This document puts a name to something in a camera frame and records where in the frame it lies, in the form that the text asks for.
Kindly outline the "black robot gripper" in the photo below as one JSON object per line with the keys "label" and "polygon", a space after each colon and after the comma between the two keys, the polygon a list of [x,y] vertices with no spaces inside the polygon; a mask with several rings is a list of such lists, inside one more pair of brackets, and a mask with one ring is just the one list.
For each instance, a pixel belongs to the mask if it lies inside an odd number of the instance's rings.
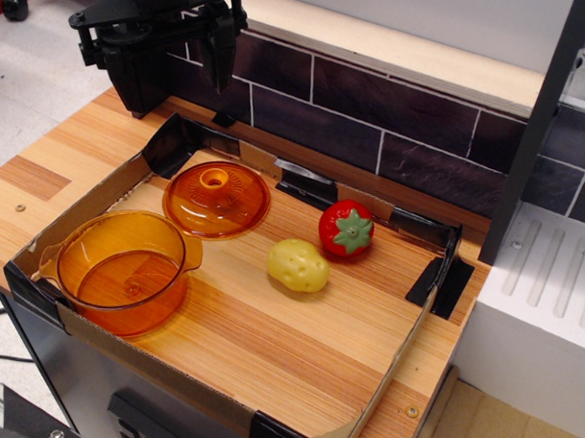
{"label": "black robot gripper", "polygon": [[170,95],[162,48],[175,43],[197,39],[214,88],[225,91],[248,16],[241,0],[103,0],[68,23],[79,34],[85,64],[106,68],[126,110],[143,118]]}

